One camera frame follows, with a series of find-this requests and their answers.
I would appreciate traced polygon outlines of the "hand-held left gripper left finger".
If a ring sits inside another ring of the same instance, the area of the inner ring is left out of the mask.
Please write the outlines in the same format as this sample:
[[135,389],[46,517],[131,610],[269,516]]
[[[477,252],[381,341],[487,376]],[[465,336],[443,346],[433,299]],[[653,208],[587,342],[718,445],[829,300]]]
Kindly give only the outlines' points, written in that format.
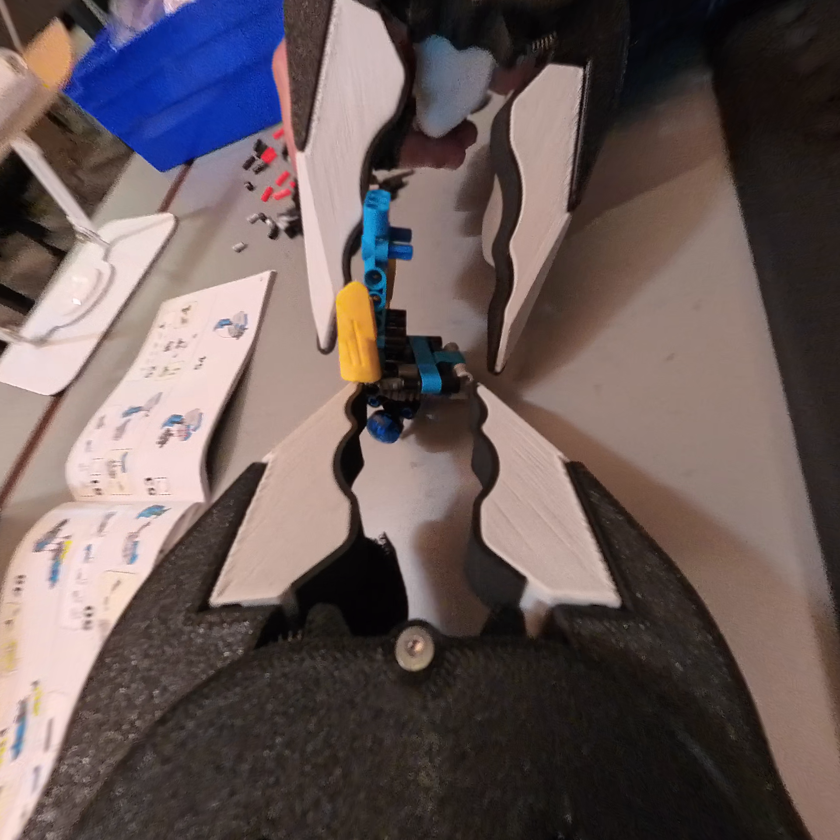
[[347,384],[263,458],[265,470],[211,592],[211,606],[281,603],[362,534],[362,384]]

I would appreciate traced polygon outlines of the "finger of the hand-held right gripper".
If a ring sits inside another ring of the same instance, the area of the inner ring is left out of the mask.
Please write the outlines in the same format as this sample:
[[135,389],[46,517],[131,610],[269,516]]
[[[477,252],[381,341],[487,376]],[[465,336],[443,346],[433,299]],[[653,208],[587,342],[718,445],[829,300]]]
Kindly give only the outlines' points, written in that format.
[[512,93],[490,130],[494,187],[482,244],[496,285],[487,367],[503,372],[571,222],[585,71],[549,64]]
[[318,349],[336,342],[376,146],[406,105],[406,66],[376,2],[291,4],[291,124]]

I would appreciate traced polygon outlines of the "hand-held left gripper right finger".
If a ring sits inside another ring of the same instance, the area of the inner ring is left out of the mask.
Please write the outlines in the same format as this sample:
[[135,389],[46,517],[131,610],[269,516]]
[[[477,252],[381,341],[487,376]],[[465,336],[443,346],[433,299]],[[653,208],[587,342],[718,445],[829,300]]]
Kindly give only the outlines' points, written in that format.
[[621,607],[571,462],[485,385],[475,386],[469,409],[479,492],[466,574],[479,599],[488,607]]

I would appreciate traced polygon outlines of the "black grey gear assembly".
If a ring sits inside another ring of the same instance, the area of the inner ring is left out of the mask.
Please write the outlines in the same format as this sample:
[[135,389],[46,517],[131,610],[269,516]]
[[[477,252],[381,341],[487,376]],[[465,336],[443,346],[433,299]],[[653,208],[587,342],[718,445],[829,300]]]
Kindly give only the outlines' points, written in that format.
[[372,385],[365,389],[368,406],[373,410],[366,429],[374,440],[393,444],[405,431],[405,424],[414,420],[422,402],[417,391],[380,391]]

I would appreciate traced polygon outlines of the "blue yellow brick assembly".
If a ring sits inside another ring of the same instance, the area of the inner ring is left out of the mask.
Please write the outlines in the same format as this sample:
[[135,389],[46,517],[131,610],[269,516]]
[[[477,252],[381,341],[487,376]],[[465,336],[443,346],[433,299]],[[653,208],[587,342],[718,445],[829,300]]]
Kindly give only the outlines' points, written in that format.
[[396,263],[413,258],[413,233],[392,225],[391,194],[381,188],[363,202],[360,252],[362,280],[346,284],[335,298],[339,369],[347,382],[370,385],[382,378],[386,316]]

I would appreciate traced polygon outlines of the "blue beam with black pins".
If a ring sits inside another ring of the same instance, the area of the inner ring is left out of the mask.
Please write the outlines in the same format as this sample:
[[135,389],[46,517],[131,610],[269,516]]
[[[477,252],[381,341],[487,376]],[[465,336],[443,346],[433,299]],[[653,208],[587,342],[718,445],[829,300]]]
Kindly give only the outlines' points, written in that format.
[[440,337],[409,335],[406,338],[407,373],[399,376],[421,397],[465,397],[474,381],[466,358],[456,342]]

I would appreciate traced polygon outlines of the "grey desk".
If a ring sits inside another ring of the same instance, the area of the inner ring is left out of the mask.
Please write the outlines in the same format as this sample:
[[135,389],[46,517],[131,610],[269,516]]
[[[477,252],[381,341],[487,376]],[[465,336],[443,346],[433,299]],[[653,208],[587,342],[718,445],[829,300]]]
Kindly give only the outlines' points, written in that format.
[[[395,301],[612,492],[689,578],[728,640],[814,838],[838,838],[838,637],[758,280],[708,76],[689,71],[608,137],[516,352],[487,375],[494,275],[481,254],[487,132],[456,172],[417,171]],[[132,159],[98,217],[168,208],[174,236],[69,390],[2,386],[2,572],[69,499],[65,462],[161,303],[277,273],[250,366],[208,449],[217,498],[341,388],[318,351],[299,239],[257,234],[248,137],[180,172]]]

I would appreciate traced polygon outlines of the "person's right hand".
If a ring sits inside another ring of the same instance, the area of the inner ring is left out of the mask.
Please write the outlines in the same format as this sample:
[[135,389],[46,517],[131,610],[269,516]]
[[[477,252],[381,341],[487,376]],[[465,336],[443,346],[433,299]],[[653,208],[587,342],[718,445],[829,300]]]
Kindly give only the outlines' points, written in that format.
[[452,130],[434,138],[418,129],[410,129],[397,157],[397,166],[407,169],[457,170],[467,152],[476,143],[476,125],[465,120]]

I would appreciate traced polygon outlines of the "scattered red black small bricks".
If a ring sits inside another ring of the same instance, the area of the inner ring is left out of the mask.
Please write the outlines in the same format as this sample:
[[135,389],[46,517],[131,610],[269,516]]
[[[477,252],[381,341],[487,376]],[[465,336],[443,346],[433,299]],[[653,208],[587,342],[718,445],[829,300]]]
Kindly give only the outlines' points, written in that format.
[[276,243],[303,236],[298,175],[289,138],[286,124],[279,122],[248,141],[248,151],[234,178],[235,253],[244,252],[255,242]]

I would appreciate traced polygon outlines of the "blue storage bin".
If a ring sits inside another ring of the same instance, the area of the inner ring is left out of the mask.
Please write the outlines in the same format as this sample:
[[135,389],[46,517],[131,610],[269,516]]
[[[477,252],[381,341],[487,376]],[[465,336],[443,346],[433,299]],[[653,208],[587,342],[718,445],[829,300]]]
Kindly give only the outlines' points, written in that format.
[[116,49],[101,34],[66,95],[159,172],[280,122],[281,1],[190,2]]

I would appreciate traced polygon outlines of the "open instruction booklet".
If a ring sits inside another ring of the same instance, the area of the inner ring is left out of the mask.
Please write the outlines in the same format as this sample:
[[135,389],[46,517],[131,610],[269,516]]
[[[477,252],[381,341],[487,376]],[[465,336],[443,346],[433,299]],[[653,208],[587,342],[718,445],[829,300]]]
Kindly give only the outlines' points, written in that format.
[[102,646],[207,503],[207,446],[276,276],[161,305],[70,451],[71,501],[37,520],[14,552],[1,608],[1,838],[23,832]]

